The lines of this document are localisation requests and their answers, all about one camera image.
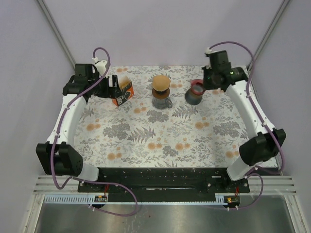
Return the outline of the orange coffee filter box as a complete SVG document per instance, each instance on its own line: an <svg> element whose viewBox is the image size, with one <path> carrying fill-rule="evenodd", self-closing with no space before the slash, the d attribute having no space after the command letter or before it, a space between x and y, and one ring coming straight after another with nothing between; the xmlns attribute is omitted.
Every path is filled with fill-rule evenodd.
<svg viewBox="0 0 311 233"><path fill-rule="evenodd" d="M128 78L128 76L123 76L123 77L120 77L120 78L118 77L119 85L120 85L121 80L127 79L127 78ZM122 104L124 104L125 102L127 102L130 98L132 98L133 95L134 95L134 89L133 89L133 85L132 85L132 82L131 82L123 90L120 89L120 86L119 86L119 88L114 88L114 98L112 99L112 102L117 107L119 107Z"/></svg>

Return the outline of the grey glass carafe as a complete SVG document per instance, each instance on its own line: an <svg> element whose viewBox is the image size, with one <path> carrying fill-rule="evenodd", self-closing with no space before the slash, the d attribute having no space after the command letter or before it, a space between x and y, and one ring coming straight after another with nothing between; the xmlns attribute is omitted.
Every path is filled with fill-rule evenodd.
<svg viewBox="0 0 311 233"><path fill-rule="evenodd" d="M152 99L152 105L156 109L166 109L166 108L172 108L173 104L169 97L170 94L159 94L159 93L153 93L153 99Z"/></svg>

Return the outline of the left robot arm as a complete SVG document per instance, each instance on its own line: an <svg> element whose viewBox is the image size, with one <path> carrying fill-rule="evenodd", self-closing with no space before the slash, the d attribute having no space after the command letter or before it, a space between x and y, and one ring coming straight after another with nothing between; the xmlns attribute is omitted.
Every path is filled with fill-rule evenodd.
<svg viewBox="0 0 311 233"><path fill-rule="evenodd" d="M54 129L45 143L36 146L36 154L47 175L72 176L89 180L88 186L95 192L105 187L105 179L99 176L99 169L84 163L82 156L74 149L76 129L91 96L112 97L107 74L106 60L94 64L76 64L75 74L63 88L61 111Z"/></svg>

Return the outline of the brown paper coffee filter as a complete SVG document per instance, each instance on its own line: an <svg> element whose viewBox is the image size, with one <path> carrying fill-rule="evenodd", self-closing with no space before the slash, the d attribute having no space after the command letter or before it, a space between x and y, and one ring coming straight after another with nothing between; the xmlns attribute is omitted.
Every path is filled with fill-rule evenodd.
<svg viewBox="0 0 311 233"><path fill-rule="evenodd" d="M166 75L156 75L153 77L152 88L155 91L163 92L170 87L171 79Z"/></svg>

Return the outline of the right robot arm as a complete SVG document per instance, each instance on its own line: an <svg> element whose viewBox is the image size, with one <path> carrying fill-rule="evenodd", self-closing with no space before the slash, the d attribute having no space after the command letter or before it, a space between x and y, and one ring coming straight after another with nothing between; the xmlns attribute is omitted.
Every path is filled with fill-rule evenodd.
<svg viewBox="0 0 311 233"><path fill-rule="evenodd" d="M238 159L227 168L228 176L222 178L224 191L232 192L238 180L249 174L256 165L266 162L280 153L286 133L277 129L266 117L253 91L250 78L242 67L232 67L227 52L206 52L209 65L203 67L203 86L206 90L220 89L235 104L244 124L249 140L239 147Z"/></svg>

